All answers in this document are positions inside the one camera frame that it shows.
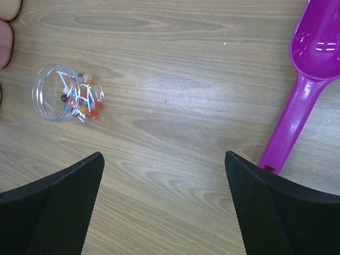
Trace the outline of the pink tray of candies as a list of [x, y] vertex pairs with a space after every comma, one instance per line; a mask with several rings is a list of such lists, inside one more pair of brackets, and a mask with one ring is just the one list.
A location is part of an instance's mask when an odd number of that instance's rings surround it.
[[0, 34], [0, 51], [1, 51], [1, 62], [0, 67], [3, 69], [6, 67], [12, 56], [13, 49], [13, 30], [11, 26], [1, 20], [1, 34]]

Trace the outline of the magenta plastic scoop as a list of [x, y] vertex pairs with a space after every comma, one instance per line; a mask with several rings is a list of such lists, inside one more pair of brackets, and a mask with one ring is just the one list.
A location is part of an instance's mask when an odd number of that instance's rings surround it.
[[308, 1], [290, 42], [297, 76], [258, 166], [279, 174], [319, 95], [339, 79], [339, 1]]

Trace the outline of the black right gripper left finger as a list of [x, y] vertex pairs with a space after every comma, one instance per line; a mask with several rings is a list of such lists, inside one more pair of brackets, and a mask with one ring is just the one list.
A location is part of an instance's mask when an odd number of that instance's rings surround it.
[[96, 152], [1, 193], [1, 254], [81, 254], [104, 171]]

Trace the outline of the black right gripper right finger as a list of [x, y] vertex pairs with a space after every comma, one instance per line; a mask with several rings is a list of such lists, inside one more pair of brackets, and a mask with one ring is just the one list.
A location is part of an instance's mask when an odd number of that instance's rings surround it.
[[225, 154], [247, 254], [339, 254], [339, 196], [299, 185]]

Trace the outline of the clear plastic jar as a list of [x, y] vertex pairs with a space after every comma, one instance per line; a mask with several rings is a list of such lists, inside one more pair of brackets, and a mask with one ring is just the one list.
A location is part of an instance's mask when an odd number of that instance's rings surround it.
[[88, 123], [104, 108], [104, 90], [99, 79], [63, 64], [49, 64], [37, 74], [32, 101], [43, 119], [62, 123], [73, 119]]

